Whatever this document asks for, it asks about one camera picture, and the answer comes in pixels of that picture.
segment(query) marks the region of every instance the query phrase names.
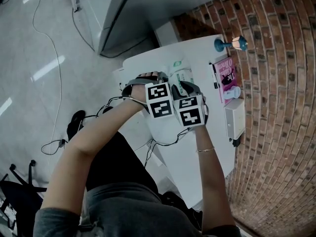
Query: book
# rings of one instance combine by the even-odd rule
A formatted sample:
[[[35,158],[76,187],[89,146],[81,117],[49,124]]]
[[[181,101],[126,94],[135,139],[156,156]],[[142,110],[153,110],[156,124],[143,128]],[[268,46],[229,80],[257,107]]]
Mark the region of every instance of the book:
[[[221,102],[227,105],[232,99],[224,99],[224,92],[230,90],[232,86],[237,86],[235,77],[235,65],[233,59],[228,57],[214,64],[215,75],[219,83],[219,95]]]

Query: hand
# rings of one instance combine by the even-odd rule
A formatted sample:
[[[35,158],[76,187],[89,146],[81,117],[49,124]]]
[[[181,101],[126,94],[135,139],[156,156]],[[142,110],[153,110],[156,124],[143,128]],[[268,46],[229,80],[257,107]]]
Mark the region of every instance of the hand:
[[[143,73],[139,75],[140,77],[150,77],[150,76],[158,76],[158,72],[150,72],[150,73]],[[146,92],[145,92],[145,85],[144,84],[134,84],[132,87],[132,93],[130,95],[132,98],[136,100],[146,102]]]

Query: bracelet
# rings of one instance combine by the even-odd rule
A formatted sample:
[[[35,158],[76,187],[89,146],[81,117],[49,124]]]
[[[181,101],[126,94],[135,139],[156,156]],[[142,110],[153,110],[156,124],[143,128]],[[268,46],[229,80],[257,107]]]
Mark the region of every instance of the bracelet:
[[[200,153],[200,152],[210,152],[212,150],[215,150],[215,148],[210,148],[210,149],[205,149],[205,150],[199,150],[197,149],[197,153]]]

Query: white table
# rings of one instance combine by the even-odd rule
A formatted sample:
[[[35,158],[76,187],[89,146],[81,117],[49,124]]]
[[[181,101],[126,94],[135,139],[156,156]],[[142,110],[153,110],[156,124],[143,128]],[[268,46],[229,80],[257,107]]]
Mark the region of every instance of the white table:
[[[217,52],[214,40],[221,35],[192,39],[157,48],[146,53],[126,59],[123,68],[114,71],[118,83],[128,83],[139,74],[151,71],[163,71],[164,65],[181,60],[184,56],[192,67],[194,82],[197,84],[209,107],[207,130],[214,144],[224,175],[227,176],[234,167],[235,149],[226,135],[225,116],[219,92],[214,89],[212,74],[208,63],[216,63],[227,57],[226,50]],[[162,143],[172,143],[177,134],[184,130],[176,116],[164,119],[152,119],[143,112],[153,138]],[[188,208],[202,199],[201,179],[196,153],[196,141],[193,132],[189,132],[177,144],[162,147],[156,145],[154,154],[167,166]]]

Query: small lamp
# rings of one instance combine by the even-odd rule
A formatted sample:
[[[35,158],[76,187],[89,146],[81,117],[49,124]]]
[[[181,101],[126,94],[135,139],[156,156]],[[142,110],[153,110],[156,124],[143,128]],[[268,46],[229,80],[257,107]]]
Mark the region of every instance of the small lamp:
[[[246,51],[248,42],[243,36],[239,36],[234,38],[231,43],[225,43],[221,39],[216,39],[214,42],[214,46],[217,52],[222,52],[225,47],[232,46],[237,50]]]

